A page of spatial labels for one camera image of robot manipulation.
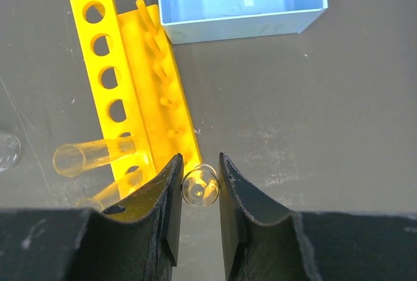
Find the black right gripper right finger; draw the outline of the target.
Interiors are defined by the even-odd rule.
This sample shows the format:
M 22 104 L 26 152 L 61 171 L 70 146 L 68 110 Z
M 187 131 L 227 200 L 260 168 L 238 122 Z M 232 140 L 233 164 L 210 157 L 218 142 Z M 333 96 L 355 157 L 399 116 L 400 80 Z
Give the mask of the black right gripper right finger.
M 293 211 L 219 157 L 227 280 L 415 280 L 416 215 Z

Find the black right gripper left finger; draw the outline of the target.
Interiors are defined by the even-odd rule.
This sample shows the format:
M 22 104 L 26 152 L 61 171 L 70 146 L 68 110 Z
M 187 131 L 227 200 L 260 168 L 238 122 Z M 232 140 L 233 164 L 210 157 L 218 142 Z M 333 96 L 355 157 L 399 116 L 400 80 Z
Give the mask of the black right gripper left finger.
M 2 280 L 170 280 L 184 161 L 103 211 L 2 209 Z

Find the long thin glass tube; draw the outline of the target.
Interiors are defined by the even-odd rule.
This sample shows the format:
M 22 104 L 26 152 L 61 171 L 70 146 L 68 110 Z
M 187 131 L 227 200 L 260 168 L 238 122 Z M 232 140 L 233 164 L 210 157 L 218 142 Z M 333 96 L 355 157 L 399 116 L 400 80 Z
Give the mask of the long thin glass tube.
M 141 186 L 142 180 L 141 169 L 138 166 L 132 166 L 121 179 L 113 181 L 93 197 L 80 199 L 76 207 L 92 208 L 101 212 L 135 192 Z

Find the short clear test tube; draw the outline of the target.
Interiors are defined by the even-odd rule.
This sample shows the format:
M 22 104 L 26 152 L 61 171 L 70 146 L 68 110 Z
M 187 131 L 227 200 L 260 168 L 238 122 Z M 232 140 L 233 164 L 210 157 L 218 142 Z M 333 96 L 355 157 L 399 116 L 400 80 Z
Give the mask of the short clear test tube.
M 200 164 L 190 170 L 182 180 L 181 194 L 191 206 L 205 208 L 218 198 L 220 186 L 216 170 L 208 164 Z

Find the yellow test tube rack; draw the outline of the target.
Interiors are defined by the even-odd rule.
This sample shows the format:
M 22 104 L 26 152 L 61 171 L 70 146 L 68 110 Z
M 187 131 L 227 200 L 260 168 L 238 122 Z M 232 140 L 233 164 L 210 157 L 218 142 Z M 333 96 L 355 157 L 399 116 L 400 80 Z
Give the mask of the yellow test tube rack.
M 157 5 L 70 0 L 96 112 L 105 139 L 131 136 L 134 154 L 111 163 L 114 181 L 132 166 L 153 179 L 175 154 L 184 171 L 202 162 L 171 43 Z

